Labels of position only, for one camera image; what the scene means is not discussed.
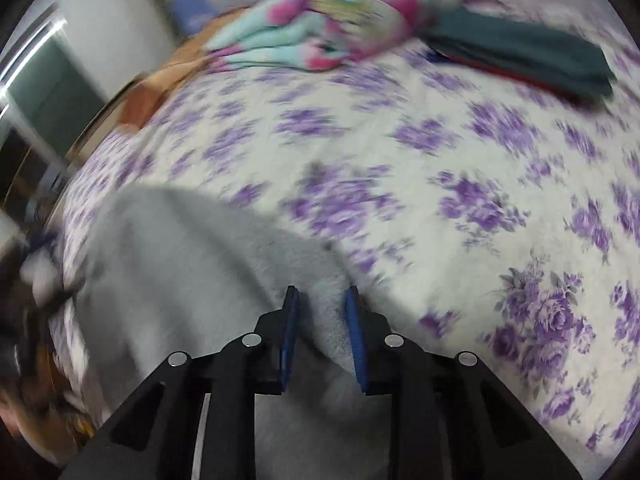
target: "metal screw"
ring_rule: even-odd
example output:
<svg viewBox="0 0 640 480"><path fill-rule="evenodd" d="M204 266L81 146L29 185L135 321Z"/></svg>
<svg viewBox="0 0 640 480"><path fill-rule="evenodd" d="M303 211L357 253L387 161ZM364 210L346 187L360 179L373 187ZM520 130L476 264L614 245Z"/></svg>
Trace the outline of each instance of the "metal screw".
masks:
<svg viewBox="0 0 640 480"><path fill-rule="evenodd" d="M167 360L171 366L182 366L187 362L187 354L184 352L174 352Z"/></svg>
<svg viewBox="0 0 640 480"><path fill-rule="evenodd" d="M247 334L242 338L242 344L244 346L258 346L262 342L262 338L255 334Z"/></svg>
<svg viewBox="0 0 640 480"><path fill-rule="evenodd" d="M476 357L476 354L472 354L471 352L462 352L458 356L458 362L465 366L475 366L478 362L478 358Z"/></svg>
<svg viewBox="0 0 640 480"><path fill-rule="evenodd" d="M391 346L391 348L397 348L404 344L404 339L398 334L389 334L385 337L385 345Z"/></svg>

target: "blue gripper pad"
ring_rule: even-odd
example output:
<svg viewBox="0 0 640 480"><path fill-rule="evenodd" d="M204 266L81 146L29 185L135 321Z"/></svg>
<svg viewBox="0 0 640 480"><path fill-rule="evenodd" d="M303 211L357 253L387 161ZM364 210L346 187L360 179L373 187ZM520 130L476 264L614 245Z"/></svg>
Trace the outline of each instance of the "blue gripper pad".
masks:
<svg viewBox="0 0 640 480"><path fill-rule="evenodd" d="M347 319L347 329L351 340L351 352L353 353L353 368L356 371L356 379L363 392L369 389L369 378L367 377L367 353L364 345L364 335L358 320L358 297L357 291L352 288L347 290L345 296L345 314Z"/></svg>
<svg viewBox="0 0 640 480"><path fill-rule="evenodd" d="M284 391L291 375L293 351L296 346L296 328L300 318L300 293L296 288L290 286L287 289L285 303L282 308L287 312L287 323L282 335L282 344L280 345L280 386Z"/></svg>

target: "dark green cloth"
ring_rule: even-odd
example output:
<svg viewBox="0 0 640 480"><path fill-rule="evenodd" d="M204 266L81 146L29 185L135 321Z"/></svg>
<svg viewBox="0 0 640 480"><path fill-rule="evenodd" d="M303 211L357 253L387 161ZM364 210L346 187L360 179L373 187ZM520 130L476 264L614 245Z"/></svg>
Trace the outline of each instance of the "dark green cloth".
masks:
<svg viewBox="0 0 640 480"><path fill-rule="evenodd" d="M601 48L562 30L459 8L443 14L424 36L446 56L497 67L581 98L612 94L614 74Z"/></svg>

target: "white bedsheet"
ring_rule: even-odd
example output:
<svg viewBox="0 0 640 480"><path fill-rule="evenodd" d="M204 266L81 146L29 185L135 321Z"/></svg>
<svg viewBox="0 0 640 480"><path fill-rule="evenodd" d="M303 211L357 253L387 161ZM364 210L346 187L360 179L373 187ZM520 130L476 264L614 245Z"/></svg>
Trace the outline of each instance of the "white bedsheet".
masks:
<svg viewBox="0 0 640 480"><path fill-rule="evenodd" d="M71 184L65 278L131 182L254 208L338 242L425 348L476 352L598 478L640 420L640 54L568 11L529 14L602 44L606 108L433 65L417 40L336 72L203 75Z"/></svg>

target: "purple flower pattern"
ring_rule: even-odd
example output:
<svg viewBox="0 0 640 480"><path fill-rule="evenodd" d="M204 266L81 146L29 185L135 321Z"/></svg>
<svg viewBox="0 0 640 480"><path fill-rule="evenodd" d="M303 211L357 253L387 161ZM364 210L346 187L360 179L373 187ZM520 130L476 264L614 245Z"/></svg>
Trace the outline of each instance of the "purple flower pattern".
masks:
<svg viewBox="0 0 640 480"><path fill-rule="evenodd" d="M89 209L89 211L84 216L84 220L82 220L82 225L87 226L91 222L95 220L95 217L98 215L98 212L95 209Z"/></svg>
<svg viewBox="0 0 640 480"><path fill-rule="evenodd" d="M584 395L585 397L589 397L591 395L591 378L580 378L575 389L576 392Z"/></svg>
<svg viewBox="0 0 640 480"><path fill-rule="evenodd" d="M178 150L184 144L184 141L187 140L188 138L189 138L188 133L175 136L171 141L171 145L169 146L169 151L174 152L175 150Z"/></svg>
<svg viewBox="0 0 640 480"><path fill-rule="evenodd" d="M610 110L603 111L597 106L584 103L576 104L569 101L559 101L566 109L581 117L587 124L594 124L595 131L601 137L613 137L615 130L628 131L628 123L617 113Z"/></svg>
<svg viewBox="0 0 640 480"><path fill-rule="evenodd" d="M457 310L447 310L444 314L439 315L435 308L420 318L420 326L427 330L434 338L442 339L449 335L455 324L460 320L462 314Z"/></svg>
<svg viewBox="0 0 640 480"><path fill-rule="evenodd" d="M244 112L244 103L242 101L228 101L222 103L218 107L218 112L214 116L216 119L224 120L235 117Z"/></svg>
<svg viewBox="0 0 640 480"><path fill-rule="evenodd" d="M625 153L625 166L634 172L634 175L640 180L640 155L636 150Z"/></svg>
<svg viewBox="0 0 640 480"><path fill-rule="evenodd" d="M224 88L220 90L218 94L222 96L231 95L241 89L245 84L245 81L243 81L242 79L231 80Z"/></svg>
<svg viewBox="0 0 640 480"><path fill-rule="evenodd" d="M511 268L508 274L500 276L502 297L495 309L505 323L495 333L485 335L484 342L492 348L498 362L516 367L535 398L540 387L548 393L552 381L564 382L564 364L570 349L587 354L595 334L586 318L578 318L574 312L582 291L581 275L565 272L560 278L551 272L545 286L544 267L548 258L535 256L533 250L530 254L531 260L524 270ZM558 390L542 417L564 414L564 406L569 409L573 402L569 402L570 394L572 391Z"/></svg>
<svg viewBox="0 0 640 480"><path fill-rule="evenodd" d="M257 83L268 83L272 86L286 86L298 72L292 68L272 67L264 70L257 78Z"/></svg>
<svg viewBox="0 0 640 480"><path fill-rule="evenodd" d="M525 185L530 182L542 188L543 178L554 177L556 182L562 182L557 170L564 170L562 155L551 155L544 158L535 155L530 159L524 176L521 176L518 181Z"/></svg>
<svg viewBox="0 0 640 480"><path fill-rule="evenodd" d="M491 102L469 105L472 123L467 126L482 140L492 140L519 158L536 152L536 143L543 139L538 129L527 122L523 111Z"/></svg>
<svg viewBox="0 0 640 480"><path fill-rule="evenodd" d="M567 415L569 410L574 405L575 396L574 389L568 388L565 390L557 390L553 397L545 404L542 409L543 422L552 419L559 418Z"/></svg>
<svg viewBox="0 0 640 480"><path fill-rule="evenodd" d="M418 126L413 126L409 120L405 120L392 137L414 150L427 155L435 155L440 148L455 148L456 143L461 139L459 135L447 130L443 121L442 119L426 119Z"/></svg>
<svg viewBox="0 0 640 480"><path fill-rule="evenodd" d="M289 137L339 137L345 129L325 108L293 108L281 113L276 133Z"/></svg>
<svg viewBox="0 0 640 480"><path fill-rule="evenodd" d="M469 81L444 72L424 72L422 84L429 88L435 88L440 92L460 92L461 90L475 90L478 88Z"/></svg>
<svg viewBox="0 0 640 480"><path fill-rule="evenodd" d="M96 179L96 185L95 185L95 190L96 191L102 191L107 187L107 184L109 183L110 178L108 176L104 176L102 177L102 179L100 179L100 182L98 182L98 179Z"/></svg>
<svg viewBox="0 0 640 480"><path fill-rule="evenodd" d="M640 422L640 377L631 387L631 392L626 400L625 416L611 435L613 440L626 440L634 432Z"/></svg>
<svg viewBox="0 0 640 480"><path fill-rule="evenodd" d="M640 346L640 291L633 289L629 282L619 283L610 295L613 307L620 311L616 319L614 341L621 343L625 355L623 367L638 359Z"/></svg>
<svg viewBox="0 0 640 480"><path fill-rule="evenodd" d="M275 99L272 99L271 102L276 104L292 104L293 101L296 101L298 98L310 94L313 89L314 86L311 83L302 83L296 88L283 92Z"/></svg>
<svg viewBox="0 0 640 480"><path fill-rule="evenodd" d="M242 157L238 147L255 135L256 123L246 121L227 128L204 150L202 160L211 165L213 174L227 173L231 164Z"/></svg>
<svg viewBox="0 0 640 480"><path fill-rule="evenodd" d="M314 163L298 182L299 193L282 206L293 221L303 223L312 235L340 240L347 256L363 272L372 272L381 257L404 265L400 253L412 244L410 239L374 247L367 244L367 225L372 220L386 222L402 210L393 195L378 191L380 179L388 173L387 166L360 169L348 162Z"/></svg>
<svg viewBox="0 0 640 480"><path fill-rule="evenodd" d="M207 91L207 89L201 90L200 92L193 95L193 102L199 103L204 99L206 99L208 95L209 95L209 91Z"/></svg>
<svg viewBox="0 0 640 480"><path fill-rule="evenodd" d="M593 433L591 433L591 436L584 444L587 449L589 449L590 451L596 451L596 446L598 445L599 441L602 440L602 437L604 436L604 430L606 430L608 427L608 424L603 424L599 428L593 430Z"/></svg>
<svg viewBox="0 0 640 480"><path fill-rule="evenodd" d="M558 101L549 92L539 90L529 85L516 85L516 94L525 101L531 102L543 110L553 106Z"/></svg>
<svg viewBox="0 0 640 480"><path fill-rule="evenodd" d="M364 101L353 105L353 109L371 111L384 107L395 107L406 100L404 87L391 75L391 70L382 64L361 63L338 69L329 81L345 85Z"/></svg>
<svg viewBox="0 0 640 480"><path fill-rule="evenodd" d="M466 176L456 179L449 171L441 171L430 179L443 189L453 193L440 200L440 214L456 221L456 229L466 233L464 245L483 245L495 252L490 238L500 230L514 232L525 227L528 213L521 214L517 207L510 207L505 195L500 195L498 184L492 180L480 182Z"/></svg>
<svg viewBox="0 0 640 480"><path fill-rule="evenodd" d="M129 176L133 174L136 169L136 163L138 157L133 154L129 155L122 161L120 169L115 179L115 189L120 189L122 185L129 179Z"/></svg>
<svg viewBox="0 0 640 480"><path fill-rule="evenodd" d="M169 178L174 179L183 174L189 167L191 166L191 158L195 150L189 150L188 152L183 153L178 159L172 164L169 169Z"/></svg>
<svg viewBox="0 0 640 480"><path fill-rule="evenodd" d="M564 228L573 232L578 238L587 240L589 245L602 252L602 262L609 257L613 233L602 223L602 205L592 198L587 199L587 207L580 206L577 196L572 196L571 207L574 214L570 221L564 220Z"/></svg>
<svg viewBox="0 0 640 480"><path fill-rule="evenodd" d="M572 150L578 151L589 164L606 159L604 153L596 147L589 136L570 124L558 121L556 125L564 132L566 145Z"/></svg>
<svg viewBox="0 0 640 480"><path fill-rule="evenodd" d="M161 126L169 123L175 117L175 113L182 108L191 94L189 86L183 86L170 99L169 102L161 108L148 122L148 125Z"/></svg>
<svg viewBox="0 0 640 480"><path fill-rule="evenodd" d="M139 178L141 176L149 174L153 170L155 164L156 158L151 153L142 157L136 164L136 171L138 173L137 177Z"/></svg>
<svg viewBox="0 0 640 480"><path fill-rule="evenodd" d="M618 206L615 219L627 236L632 236L640 247L640 189L627 189L621 182L611 184L611 189Z"/></svg>
<svg viewBox="0 0 640 480"><path fill-rule="evenodd" d="M207 107L198 108L196 110L189 110L178 117L168 128L168 133L171 135L184 134L189 132L199 124L204 118L204 114L207 111Z"/></svg>
<svg viewBox="0 0 640 480"><path fill-rule="evenodd" d="M429 60L430 52L431 50L428 47L424 47L420 50L402 48L398 52L398 56L404 59L411 68L417 68L420 70L425 66L429 68L433 67L433 63Z"/></svg>
<svg viewBox="0 0 640 480"><path fill-rule="evenodd" d="M268 182L242 186L238 192L231 197L229 203L237 207L247 207L258 200L267 187L269 187Z"/></svg>

